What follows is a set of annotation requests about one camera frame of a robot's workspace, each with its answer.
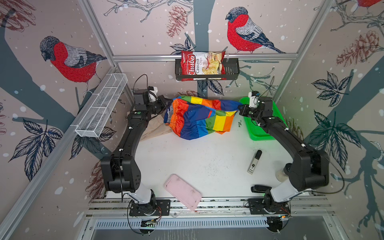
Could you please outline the multicoloured shorts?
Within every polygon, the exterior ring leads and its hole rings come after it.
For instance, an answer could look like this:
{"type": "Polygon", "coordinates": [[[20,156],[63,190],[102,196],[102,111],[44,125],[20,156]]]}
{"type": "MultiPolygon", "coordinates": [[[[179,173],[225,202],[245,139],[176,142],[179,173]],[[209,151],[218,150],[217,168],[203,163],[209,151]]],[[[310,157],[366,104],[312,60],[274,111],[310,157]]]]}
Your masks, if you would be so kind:
{"type": "Polygon", "coordinates": [[[211,133],[229,132],[240,102],[207,100],[192,96],[173,99],[164,116],[164,123],[180,138],[194,140],[211,133]]]}

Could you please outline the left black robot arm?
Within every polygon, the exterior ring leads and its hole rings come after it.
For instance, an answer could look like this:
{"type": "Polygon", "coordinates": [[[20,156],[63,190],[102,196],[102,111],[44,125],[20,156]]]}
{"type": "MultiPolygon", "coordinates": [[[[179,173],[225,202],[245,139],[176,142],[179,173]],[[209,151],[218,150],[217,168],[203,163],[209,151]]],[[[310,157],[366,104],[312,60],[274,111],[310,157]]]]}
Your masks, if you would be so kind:
{"type": "Polygon", "coordinates": [[[157,208],[155,193],[141,184],[141,171],[135,155],[149,122],[162,114],[172,101],[163,95],[157,97],[149,89],[136,90],[122,139],[109,157],[101,159],[106,190],[121,194],[121,197],[128,194],[135,204],[151,211],[157,208]]]}

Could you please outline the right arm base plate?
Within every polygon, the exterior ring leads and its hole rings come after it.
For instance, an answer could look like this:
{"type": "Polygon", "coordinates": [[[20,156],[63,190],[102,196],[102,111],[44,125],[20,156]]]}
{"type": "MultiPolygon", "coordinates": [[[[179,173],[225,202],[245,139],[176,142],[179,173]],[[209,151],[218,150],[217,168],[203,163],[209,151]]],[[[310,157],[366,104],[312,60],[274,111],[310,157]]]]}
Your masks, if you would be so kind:
{"type": "Polygon", "coordinates": [[[245,207],[251,215],[290,215],[291,209],[288,202],[276,203],[274,200],[262,198],[248,199],[245,207]]]}

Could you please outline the beige shorts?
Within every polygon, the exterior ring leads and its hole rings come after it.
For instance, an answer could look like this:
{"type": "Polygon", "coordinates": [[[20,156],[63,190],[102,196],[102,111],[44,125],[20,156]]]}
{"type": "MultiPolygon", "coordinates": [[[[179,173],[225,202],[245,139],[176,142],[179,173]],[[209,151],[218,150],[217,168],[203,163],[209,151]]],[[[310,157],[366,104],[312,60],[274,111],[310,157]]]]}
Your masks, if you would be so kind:
{"type": "Polygon", "coordinates": [[[172,132],[172,129],[164,123],[164,118],[159,115],[149,121],[146,130],[143,132],[140,142],[149,140],[155,137],[166,135],[172,132]]]}

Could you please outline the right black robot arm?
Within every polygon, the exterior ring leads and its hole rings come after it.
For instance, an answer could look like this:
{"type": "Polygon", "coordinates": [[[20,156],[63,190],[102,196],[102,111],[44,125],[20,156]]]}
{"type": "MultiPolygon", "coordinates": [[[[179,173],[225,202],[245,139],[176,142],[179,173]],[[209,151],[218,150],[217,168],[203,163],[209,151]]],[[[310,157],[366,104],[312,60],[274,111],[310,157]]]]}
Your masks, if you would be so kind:
{"type": "Polygon", "coordinates": [[[241,105],[239,113],[255,121],[257,126],[275,138],[293,159],[292,163],[285,166],[288,179],[266,191],[265,197],[269,197],[274,203],[285,203],[305,191],[329,184],[329,155],[307,145],[283,120],[273,116],[271,98],[261,97],[256,107],[241,105]]]}

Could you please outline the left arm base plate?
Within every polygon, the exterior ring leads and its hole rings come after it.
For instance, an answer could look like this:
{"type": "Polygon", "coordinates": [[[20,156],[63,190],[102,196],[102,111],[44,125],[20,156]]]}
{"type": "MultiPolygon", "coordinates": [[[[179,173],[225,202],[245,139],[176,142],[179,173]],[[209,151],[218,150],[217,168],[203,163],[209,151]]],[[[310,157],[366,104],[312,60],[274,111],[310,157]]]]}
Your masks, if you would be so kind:
{"type": "Polygon", "coordinates": [[[160,217],[170,214],[170,200],[156,200],[148,204],[132,203],[130,206],[130,217],[160,217]]]}

